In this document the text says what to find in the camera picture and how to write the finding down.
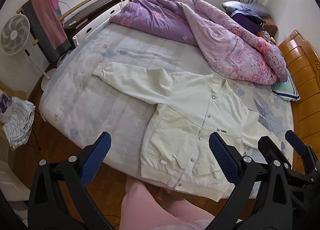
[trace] white jacket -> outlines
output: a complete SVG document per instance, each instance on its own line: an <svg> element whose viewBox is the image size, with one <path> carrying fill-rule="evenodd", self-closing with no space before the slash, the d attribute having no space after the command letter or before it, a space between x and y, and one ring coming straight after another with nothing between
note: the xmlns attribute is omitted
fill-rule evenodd
<svg viewBox="0 0 320 230"><path fill-rule="evenodd" d="M260 137L271 134L258 122L259 114L248 110L217 75L167 74L163 68L115 62L100 63L93 74L127 95L157 104L143 138L141 176L178 191L219 201L230 187L209 149L211 133L218 131L241 155L244 145L257 148Z"/></svg>

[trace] comforter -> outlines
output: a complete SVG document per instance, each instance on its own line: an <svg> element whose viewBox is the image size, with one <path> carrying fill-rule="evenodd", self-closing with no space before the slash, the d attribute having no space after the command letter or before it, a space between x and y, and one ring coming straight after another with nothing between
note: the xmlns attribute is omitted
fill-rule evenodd
<svg viewBox="0 0 320 230"><path fill-rule="evenodd" d="M279 49L202 0L134 0L111 22L198 46L223 77L274 84L287 81Z"/></svg>

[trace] wooden headboard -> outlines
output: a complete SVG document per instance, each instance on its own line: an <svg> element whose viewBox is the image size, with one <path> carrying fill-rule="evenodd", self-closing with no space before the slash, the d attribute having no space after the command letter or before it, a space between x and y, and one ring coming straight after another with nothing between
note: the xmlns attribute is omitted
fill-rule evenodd
<svg viewBox="0 0 320 230"><path fill-rule="evenodd" d="M320 59L308 41L294 31L279 45L301 100L291 102L294 132L320 159ZM292 168L304 173L294 152Z"/></svg>

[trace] person's leg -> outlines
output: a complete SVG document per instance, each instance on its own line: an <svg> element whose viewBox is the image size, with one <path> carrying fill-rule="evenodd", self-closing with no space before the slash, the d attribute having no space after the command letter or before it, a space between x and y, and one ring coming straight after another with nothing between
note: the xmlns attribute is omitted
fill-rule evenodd
<svg viewBox="0 0 320 230"><path fill-rule="evenodd" d="M139 180L128 177L125 190L119 230L150 230L184 223L165 211Z"/></svg>
<svg viewBox="0 0 320 230"><path fill-rule="evenodd" d="M214 219L214 216L207 211L196 207L184 198L168 194L164 189L160 190L159 197L162 199L164 209L181 221L191 223L202 219Z"/></svg>

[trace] bed sheet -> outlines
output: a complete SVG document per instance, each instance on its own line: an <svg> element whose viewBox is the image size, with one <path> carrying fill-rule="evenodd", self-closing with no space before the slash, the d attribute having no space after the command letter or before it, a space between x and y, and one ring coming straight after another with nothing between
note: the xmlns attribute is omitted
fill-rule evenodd
<svg viewBox="0 0 320 230"><path fill-rule="evenodd" d="M100 62L120 62L167 72L214 73L198 47L107 23L59 66L40 101L41 114L76 145L93 144L103 131L112 137L104 162L128 175L160 187L160 182L140 176L140 150L145 129L156 107L127 96L92 75ZM284 139L293 130L290 102L273 95L270 86L228 80L244 105L260 113L259 121L281 141L281 151L292 163L293 149ZM265 162L258 150L245 155ZM255 184L251 197L257 193Z"/></svg>

